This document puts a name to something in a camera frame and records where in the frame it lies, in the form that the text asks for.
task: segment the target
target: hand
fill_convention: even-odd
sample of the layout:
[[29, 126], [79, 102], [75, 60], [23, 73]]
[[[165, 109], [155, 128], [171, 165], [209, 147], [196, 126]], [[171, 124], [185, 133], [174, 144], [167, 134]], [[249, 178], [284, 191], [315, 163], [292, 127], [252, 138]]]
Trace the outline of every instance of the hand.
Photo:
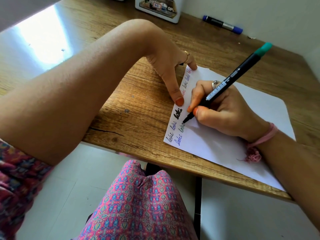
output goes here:
[[180, 91], [175, 67], [178, 64], [186, 63], [192, 70], [197, 69], [197, 65], [193, 56], [188, 55], [185, 51], [181, 50], [175, 43], [173, 43], [166, 33], [154, 27], [152, 38], [151, 53], [146, 56], [149, 63], [153, 66], [154, 70], [164, 81], [168, 92], [176, 105], [182, 106], [184, 99]]
[[213, 91], [212, 82], [197, 82], [192, 90], [191, 104], [187, 111], [193, 111], [201, 124], [224, 134], [241, 137], [250, 143], [261, 138], [268, 131], [269, 123], [250, 109], [234, 85], [215, 99], [210, 109], [198, 106], [202, 98]]

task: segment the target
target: pink patterned dress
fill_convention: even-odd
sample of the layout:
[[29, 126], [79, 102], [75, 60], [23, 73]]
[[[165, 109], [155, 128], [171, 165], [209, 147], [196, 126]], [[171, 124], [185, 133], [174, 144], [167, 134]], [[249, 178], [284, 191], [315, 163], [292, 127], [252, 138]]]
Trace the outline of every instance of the pink patterned dress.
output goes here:
[[[52, 167], [0, 140], [0, 240], [14, 239]], [[197, 239], [181, 195], [164, 171], [145, 176], [129, 160], [80, 235], [85, 239]]]

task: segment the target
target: pen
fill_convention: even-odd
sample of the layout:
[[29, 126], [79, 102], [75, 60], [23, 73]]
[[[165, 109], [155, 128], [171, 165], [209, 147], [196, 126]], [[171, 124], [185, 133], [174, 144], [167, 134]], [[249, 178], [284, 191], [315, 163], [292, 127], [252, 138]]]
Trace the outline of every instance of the pen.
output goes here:
[[234, 33], [236, 33], [236, 34], [238, 34], [238, 35], [241, 34], [242, 31], [243, 31], [242, 28], [238, 28], [238, 27], [236, 27], [236, 26], [233, 26], [233, 25], [231, 25], [231, 24], [227, 24], [227, 23], [225, 23], [225, 22], [222, 22], [222, 21], [220, 21], [220, 20], [218, 20], [218, 19], [215, 19], [215, 18], [213, 18], [213, 17], [206, 16], [206, 15], [203, 16], [202, 20], [205, 21], [205, 22], [207, 22], [207, 23], [209, 23], [209, 24], [212, 24], [212, 25], [214, 25], [214, 26], [218, 26], [218, 27], [220, 27], [220, 28], [225, 28], [225, 29], [227, 29], [227, 30], [230, 30], [231, 32], [234, 32]]
[[[216, 87], [206, 98], [203, 98], [199, 106], [209, 107], [211, 103], [222, 94], [228, 87], [230, 87], [239, 77], [247, 72], [251, 67], [256, 64], [264, 54], [272, 47], [271, 43], [265, 43], [262, 47], [258, 48], [252, 53], [241, 65], [239, 65], [223, 82]], [[193, 113], [189, 113], [184, 119], [183, 123], [191, 120], [194, 117]]]

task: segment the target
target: white paper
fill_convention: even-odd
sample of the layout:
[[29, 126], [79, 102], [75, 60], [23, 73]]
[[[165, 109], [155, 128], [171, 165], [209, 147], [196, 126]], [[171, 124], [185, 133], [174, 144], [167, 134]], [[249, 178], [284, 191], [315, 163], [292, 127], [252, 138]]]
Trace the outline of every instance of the white paper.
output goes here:
[[[185, 103], [182, 107], [174, 105], [163, 141], [277, 189], [285, 190], [263, 161], [258, 163], [243, 161], [246, 157], [246, 147], [238, 137], [227, 136], [201, 125], [196, 118], [182, 125], [182, 121], [188, 115], [187, 108], [190, 105], [191, 90], [196, 86], [196, 82], [198, 80], [223, 81], [224, 79], [225, 77], [207, 68], [198, 67], [196, 71], [192, 71], [189, 67], [186, 68], [180, 86]], [[281, 99], [238, 82], [234, 85], [256, 114], [274, 123], [282, 132], [295, 139], [286, 105]]]

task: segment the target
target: wooden desk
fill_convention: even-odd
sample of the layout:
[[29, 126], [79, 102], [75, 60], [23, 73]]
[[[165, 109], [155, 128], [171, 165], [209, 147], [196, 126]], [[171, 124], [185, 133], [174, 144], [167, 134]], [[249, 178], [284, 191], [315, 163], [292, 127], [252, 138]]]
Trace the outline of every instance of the wooden desk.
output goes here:
[[[62, 0], [0, 34], [0, 94], [45, 72], [126, 20], [161, 27], [198, 65], [227, 76], [262, 45], [189, 15], [178, 24], [134, 8], [134, 0]], [[177, 69], [181, 82], [184, 67]], [[285, 101], [297, 141], [320, 155], [320, 84], [303, 58], [272, 48], [240, 80]], [[163, 142], [173, 107], [162, 80], [144, 58], [123, 78], [83, 141], [132, 154], [247, 190], [290, 199], [285, 192]]]

